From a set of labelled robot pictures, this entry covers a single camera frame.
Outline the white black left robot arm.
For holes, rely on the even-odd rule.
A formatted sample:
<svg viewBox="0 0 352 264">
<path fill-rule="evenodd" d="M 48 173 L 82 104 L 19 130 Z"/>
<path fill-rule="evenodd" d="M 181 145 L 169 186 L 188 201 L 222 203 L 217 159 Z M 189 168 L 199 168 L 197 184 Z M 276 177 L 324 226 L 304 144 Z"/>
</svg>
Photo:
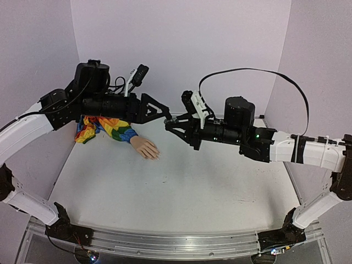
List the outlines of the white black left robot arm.
<svg viewBox="0 0 352 264">
<path fill-rule="evenodd" d="M 131 128 L 132 124 L 145 124 L 162 117 L 171 119 L 167 106 L 148 94 L 133 93 L 148 70 L 140 65 L 129 79 L 117 85 L 111 83 L 108 65 L 94 59 L 79 63 L 74 79 L 66 88 L 44 95 L 5 125 L 1 129 L 1 201 L 52 226 L 62 240 L 71 239 L 74 227 L 69 224 L 64 207 L 24 191 L 6 161 L 29 143 L 73 121 L 78 124 L 78 142 L 87 142 L 99 131 L 105 131 L 115 140 L 132 144 L 144 157 L 156 158 L 155 145 Z"/>
</svg>

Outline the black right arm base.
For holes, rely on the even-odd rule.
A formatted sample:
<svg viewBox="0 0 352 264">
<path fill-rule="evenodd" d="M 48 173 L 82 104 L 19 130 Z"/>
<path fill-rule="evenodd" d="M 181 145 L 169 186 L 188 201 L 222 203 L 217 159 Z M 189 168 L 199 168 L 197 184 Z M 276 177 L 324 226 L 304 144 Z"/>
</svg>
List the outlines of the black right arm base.
<svg viewBox="0 0 352 264">
<path fill-rule="evenodd" d="M 296 208 L 288 212 L 281 228 L 258 233 L 261 252 L 293 246 L 306 240 L 305 231 L 293 225 L 293 214 Z"/>
</svg>

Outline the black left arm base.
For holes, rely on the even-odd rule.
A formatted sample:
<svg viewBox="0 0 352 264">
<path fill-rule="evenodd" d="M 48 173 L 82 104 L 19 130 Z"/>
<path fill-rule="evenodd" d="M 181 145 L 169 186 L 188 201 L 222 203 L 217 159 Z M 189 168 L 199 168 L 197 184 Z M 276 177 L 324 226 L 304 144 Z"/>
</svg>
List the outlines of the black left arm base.
<svg viewBox="0 0 352 264">
<path fill-rule="evenodd" d="M 52 225 L 46 226 L 45 234 L 50 238 L 77 243 L 82 246 L 90 246 L 94 233 L 93 229 L 71 224 L 66 209 L 57 202 L 53 204 L 58 211 L 58 220 Z"/>
</svg>

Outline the glitter nail polish bottle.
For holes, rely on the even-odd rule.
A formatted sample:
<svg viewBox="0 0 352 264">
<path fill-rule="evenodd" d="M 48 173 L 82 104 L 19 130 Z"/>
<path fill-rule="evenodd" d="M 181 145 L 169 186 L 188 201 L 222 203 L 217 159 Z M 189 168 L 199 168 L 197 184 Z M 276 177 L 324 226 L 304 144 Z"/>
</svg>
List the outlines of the glitter nail polish bottle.
<svg viewBox="0 0 352 264">
<path fill-rule="evenodd" d="M 165 124 L 165 125 L 175 124 L 175 123 L 177 123 L 177 122 L 178 122 L 177 118 L 165 119 L 165 120 L 164 120 L 164 124 Z"/>
</svg>

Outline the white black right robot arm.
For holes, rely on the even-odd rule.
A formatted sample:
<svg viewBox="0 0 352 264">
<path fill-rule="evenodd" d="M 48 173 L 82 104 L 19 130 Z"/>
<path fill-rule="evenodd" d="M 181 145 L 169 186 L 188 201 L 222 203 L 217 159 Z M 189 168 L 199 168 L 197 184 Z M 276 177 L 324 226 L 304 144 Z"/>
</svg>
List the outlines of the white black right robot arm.
<svg viewBox="0 0 352 264">
<path fill-rule="evenodd" d="M 288 223 L 305 229 L 335 205 L 351 200 L 351 135 L 342 139 L 308 137 L 254 126 L 253 103 L 243 97 L 225 101 L 224 117 L 209 114 L 199 95 L 182 97 L 187 113 L 165 120 L 165 129 L 199 150 L 202 141 L 238 145 L 239 153 L 259 162 L 291 162 L 325 168 L 331 184 L 318 197 L 288 214 Z"/>
</svg>

